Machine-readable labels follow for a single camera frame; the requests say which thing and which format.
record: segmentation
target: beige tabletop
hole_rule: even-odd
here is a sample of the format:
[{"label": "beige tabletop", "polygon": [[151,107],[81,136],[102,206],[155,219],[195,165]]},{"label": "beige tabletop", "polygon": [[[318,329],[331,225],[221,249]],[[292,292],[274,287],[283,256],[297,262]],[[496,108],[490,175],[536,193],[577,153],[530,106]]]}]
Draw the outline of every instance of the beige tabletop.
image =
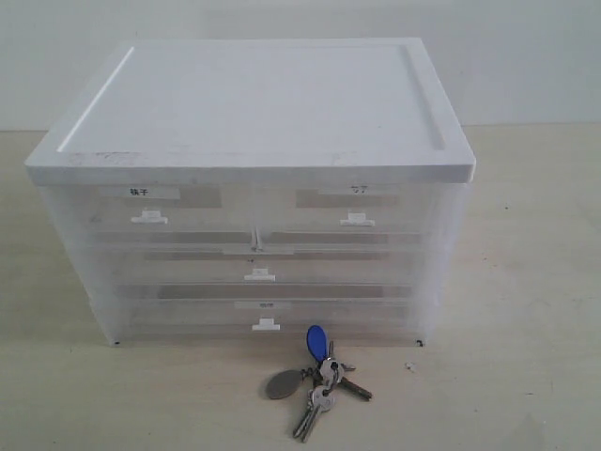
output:
[{"label": "beige tabletop", "polygon": [[[0,450],[601,449],[601,126],[471,127],[466,219],[425,348],[340,348],[308,444],[306,392],[267,400],[302,343],[106,345],[23,160],[0,133]],[[412,371],[406,368],[412,363]]]}]

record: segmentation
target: blue key fob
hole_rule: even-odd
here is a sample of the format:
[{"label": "blue key fob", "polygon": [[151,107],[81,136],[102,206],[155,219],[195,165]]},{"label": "blue key fob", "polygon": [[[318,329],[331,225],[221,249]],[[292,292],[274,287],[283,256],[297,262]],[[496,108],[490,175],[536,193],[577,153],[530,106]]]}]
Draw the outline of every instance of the blue key fob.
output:
[{"label": "blue key fob", "polygon": [[307,348],[320,363],[328,358],[328,336],[321,326],[311,326],[307,331]]}]

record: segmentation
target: plastic drawer unit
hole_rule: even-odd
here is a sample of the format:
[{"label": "plastic drawer unit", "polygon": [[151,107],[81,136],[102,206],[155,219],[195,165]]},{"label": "plastic drawer unit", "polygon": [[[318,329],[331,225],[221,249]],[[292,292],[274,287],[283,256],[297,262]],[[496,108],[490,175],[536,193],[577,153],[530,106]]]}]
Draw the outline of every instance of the plastic drawer unit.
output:
[{"label": "plastic drawer unit", "polygon": [[123,44],[26,162],[111,343],[423,344],[475,166],[419,39]]}]

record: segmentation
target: white lid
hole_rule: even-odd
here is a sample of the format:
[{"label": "white lid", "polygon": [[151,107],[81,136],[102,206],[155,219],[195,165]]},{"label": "white lid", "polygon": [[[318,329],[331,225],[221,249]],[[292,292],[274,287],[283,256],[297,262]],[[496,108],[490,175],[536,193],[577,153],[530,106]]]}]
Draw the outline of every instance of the white lid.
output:
[{"label": "white lid", "polygon": [[122,45],[26,164],[42,185],[397,183],[475,159],[419,39],[198,40]]}]

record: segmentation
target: white wall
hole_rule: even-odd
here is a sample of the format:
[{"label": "white wall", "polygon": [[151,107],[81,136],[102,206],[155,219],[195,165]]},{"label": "white wall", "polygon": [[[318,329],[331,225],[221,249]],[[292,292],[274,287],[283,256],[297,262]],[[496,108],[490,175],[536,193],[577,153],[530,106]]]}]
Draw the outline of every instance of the white wall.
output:
[{"label": "white wall", "polygon": [[601,121],[599,0],[4,0],[0,129],[47,129],[121,39],[421,36],[464,124]]}]

